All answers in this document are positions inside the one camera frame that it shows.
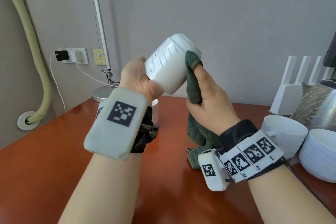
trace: outlet plate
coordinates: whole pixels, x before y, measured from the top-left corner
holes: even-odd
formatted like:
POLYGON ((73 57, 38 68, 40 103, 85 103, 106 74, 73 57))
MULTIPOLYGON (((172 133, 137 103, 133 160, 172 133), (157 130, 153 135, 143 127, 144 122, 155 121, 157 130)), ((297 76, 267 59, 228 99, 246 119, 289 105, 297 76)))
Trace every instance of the outlet plate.
POLYGON ((98 66, 106 66, 106 59, 103 49, 93 49, 94 62, 98 66))
MULTIPOLYGON (((78 64, 89 64, 89 58, 87 56, 87 51, 86 51, 86 48, 57 48, 59 51, 80 51, 82 53, 82 56, 83 56, 83 61, 81 62, 78 62, 78 64)), ((74 64, 74 62, 70 61, 70 60, 63 60, 62 61, 63 63, 70 63, 70 64, 74 64)))

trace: forearm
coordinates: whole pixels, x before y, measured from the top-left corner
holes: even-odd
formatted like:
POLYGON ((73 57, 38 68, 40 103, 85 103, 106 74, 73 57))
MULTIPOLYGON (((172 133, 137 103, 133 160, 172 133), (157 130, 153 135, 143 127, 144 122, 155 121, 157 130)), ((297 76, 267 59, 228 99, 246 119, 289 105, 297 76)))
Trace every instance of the forearm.
POLYGON ((126 162, 94 154, 58 223, 131 223, 140 167, 141 154, 126 162))
POLYGON ((259 213, 270 223, 336 223, 335 217, 284 165, 249 180, 259 213))

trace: lamp base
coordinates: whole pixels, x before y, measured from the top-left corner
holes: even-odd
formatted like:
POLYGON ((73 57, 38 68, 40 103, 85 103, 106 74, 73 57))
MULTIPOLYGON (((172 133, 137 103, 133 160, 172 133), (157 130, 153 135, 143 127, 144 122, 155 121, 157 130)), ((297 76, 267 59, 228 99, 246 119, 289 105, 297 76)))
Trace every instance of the lamp base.
POLYGON ((113 85, 111 87, 108 85, 99 87, 92 92, 92 98, 94 101, 103 102, 109 98, 112 90, 114 90, 115 88, 116 86, 113 85))

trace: patterned kettle body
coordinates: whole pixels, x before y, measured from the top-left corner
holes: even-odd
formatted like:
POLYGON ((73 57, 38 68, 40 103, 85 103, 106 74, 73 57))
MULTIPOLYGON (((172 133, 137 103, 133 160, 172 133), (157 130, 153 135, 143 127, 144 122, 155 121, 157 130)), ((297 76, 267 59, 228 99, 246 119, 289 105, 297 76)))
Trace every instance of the patterned kettle body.
POLYGON ((308 85, 302 83, 303 96, 292 119, 309 130, 323 128, 336 131, 336 79, 308 85))

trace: yellow wall plate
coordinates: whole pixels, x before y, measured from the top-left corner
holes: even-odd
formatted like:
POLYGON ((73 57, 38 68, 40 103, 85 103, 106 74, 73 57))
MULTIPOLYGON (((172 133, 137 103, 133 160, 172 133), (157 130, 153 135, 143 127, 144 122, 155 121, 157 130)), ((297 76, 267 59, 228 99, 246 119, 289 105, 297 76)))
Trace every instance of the yellow wall plate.
POLYGON ((94 62, 99 66, 106 66, 106 59, 103 49, 93 49, 94 62))

